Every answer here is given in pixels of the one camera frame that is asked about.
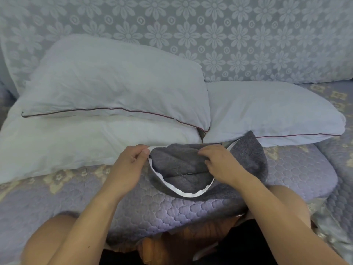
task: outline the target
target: pillow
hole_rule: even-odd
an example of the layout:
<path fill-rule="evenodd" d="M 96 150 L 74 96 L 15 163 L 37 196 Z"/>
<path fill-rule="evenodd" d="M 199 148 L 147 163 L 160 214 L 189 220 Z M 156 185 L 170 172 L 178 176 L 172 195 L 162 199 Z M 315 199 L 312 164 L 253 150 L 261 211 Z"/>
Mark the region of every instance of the pillow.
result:
<path fill-rule="evenodd" d="M 133 116 L 21 117 L 23 97 L 0 132 L 0 184 L 16 179 L 112 165 L 129 145 L 202 143 L 197 129 Z"/>
<path fill-rule="evenodd" d="M 119 114 L 203 131 L 210 126 L 199 64 L 154 47 L 89 35 L 57 41 L 25 94 L 24 117 Z"/>
<path fill-rule="evenodd" d="M 326 99 L 283 82 L 207 83 L 211 128 L 204 143 L 253 131 L 263 147 L 315 143 L 345 131 L 346 118 Z"/>

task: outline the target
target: person's right hand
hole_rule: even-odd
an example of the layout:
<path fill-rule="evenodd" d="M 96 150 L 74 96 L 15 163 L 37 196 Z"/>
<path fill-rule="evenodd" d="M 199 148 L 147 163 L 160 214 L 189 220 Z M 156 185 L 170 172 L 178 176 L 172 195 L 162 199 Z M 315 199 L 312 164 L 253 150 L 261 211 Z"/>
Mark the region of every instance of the person's right hand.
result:
<path fill-rule="evenodd" d="M 208 170 L 216 180 L 240 190 L 244 183 L 254 177 L 247 172 L 225 147 L 220 144 L 203 147 L 198 152 L 205 160 Z"/>

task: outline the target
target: floral pattern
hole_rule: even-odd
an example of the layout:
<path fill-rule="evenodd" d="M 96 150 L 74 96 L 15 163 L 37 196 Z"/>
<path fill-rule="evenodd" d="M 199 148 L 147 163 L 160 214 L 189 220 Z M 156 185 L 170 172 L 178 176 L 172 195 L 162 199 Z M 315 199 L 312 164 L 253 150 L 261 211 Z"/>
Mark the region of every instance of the floral pattern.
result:
<path fill-rule="evenodd" d="M 353 0 L 0 0 L 0 40 L 20 93 L 52 44 L 74 33 L 196 61 L 206 82 L 323 83 L 353 77 L 352 8 Z"/>

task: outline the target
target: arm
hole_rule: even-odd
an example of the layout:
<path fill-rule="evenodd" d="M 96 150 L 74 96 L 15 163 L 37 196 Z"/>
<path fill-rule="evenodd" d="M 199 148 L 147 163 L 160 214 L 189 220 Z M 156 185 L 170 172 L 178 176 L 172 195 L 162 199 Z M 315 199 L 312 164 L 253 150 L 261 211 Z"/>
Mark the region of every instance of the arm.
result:
<path fill-rule="evenodd" d="M 76 220 L 48 265 L 98 265 L 119 201 L 135 187 L 148 158 L 147 146 L 127 147 L 100 191 Z"/>
<path fill-rule="evenodd" d="M 210 173 L 240 192 L 279 265 L 347 265 L 221 145 L 202 148 Z"/>

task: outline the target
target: dark fabric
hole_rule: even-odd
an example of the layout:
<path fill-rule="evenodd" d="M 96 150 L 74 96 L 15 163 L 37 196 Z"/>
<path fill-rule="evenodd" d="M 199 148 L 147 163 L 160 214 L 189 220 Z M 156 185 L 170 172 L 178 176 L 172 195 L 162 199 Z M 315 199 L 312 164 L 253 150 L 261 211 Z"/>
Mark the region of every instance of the dark fabric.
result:
<path fill-rule="evenodd" d="M 137 251 L 120 253 L 103 249 L 99 265 L 143 265 L 143 261 Z"/>
<path fill-rule="evenodd" d="M 219 242 L 217 252 L 204 256 L 194 265 L 277 265 L 256 220 L 233 227 Z"/>
<path fill-rule="evenodd" d="M 204 163 L 207 158 L 197 154 L 201 148 L 207 145 L 212 144 L 171 144 L 164 148 L 154 148 L 150 153 L 153 169 L 161 173 L 164 180 L 177 189 L 196 193 L 213 180 L 213 176 Z M 263 147 L 252 131 L 239 139 L 230 152 L 249 173 L 259 178 L 261 182 L 265 182 L 268 175 L 267 159 Z M 240 194 L 232 187 L 219 183 L 217 180 L 201 196 L 186 198 L 166 187 L 152 169 L 149 169 L 148 177 L 156 189 L 176 198 L 194 201 L 241 198 Z"/>

